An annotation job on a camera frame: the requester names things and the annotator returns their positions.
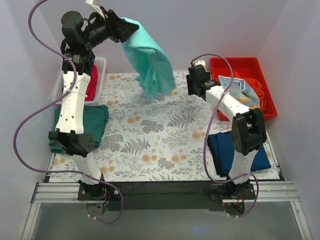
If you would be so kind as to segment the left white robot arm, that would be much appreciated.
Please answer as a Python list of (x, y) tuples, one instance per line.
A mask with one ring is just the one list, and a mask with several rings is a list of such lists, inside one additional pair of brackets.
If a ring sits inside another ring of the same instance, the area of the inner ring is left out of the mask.
[(84, 173), (79, 180), (79, 199), (104, 200), (107, 186), (101, 183), (104, 177), (93, 156), (94, 136), (84, 132), (83, 113), (86, 91), (95, 61), (93, 48), (107, 39), (124, 43), (139, 26), (130, 23), (102, 6), (89, 18), (77, 11), (69, 11), (61, 18), (64, 39), (61, 42), (63, 93), (59, 120), (55, 130), (48, 134), (75, 161), (78, 170)]

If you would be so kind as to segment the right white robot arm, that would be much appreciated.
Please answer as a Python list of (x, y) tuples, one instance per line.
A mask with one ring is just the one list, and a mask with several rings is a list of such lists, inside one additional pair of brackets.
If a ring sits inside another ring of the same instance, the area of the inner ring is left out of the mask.
[(186, 76), (188, 94), (197, 95), (215, 106), (231, 121), (230, 141), (234, 148), (233, 162), (225, 181), (210, 185), (214, 200), (237, 199), (245, 192), (253, 192), (250, 173), (258, 150), (267, 140), (264, 114), (259, 108), (240, 103), (221, 83), (212, 80), (202, 64), (193, 64)]

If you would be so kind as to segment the turquoise t shirt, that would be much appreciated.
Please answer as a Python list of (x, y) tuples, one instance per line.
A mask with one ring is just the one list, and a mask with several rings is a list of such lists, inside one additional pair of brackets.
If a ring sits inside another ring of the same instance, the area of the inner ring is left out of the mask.
[(128, 61), (138, 73), (136, 80), (144, 96), (167, 96), (176, 87), (170, 59), (138, 21), (126, 17), (123, 19), (139, 26), (139, 29), (121, 45)]

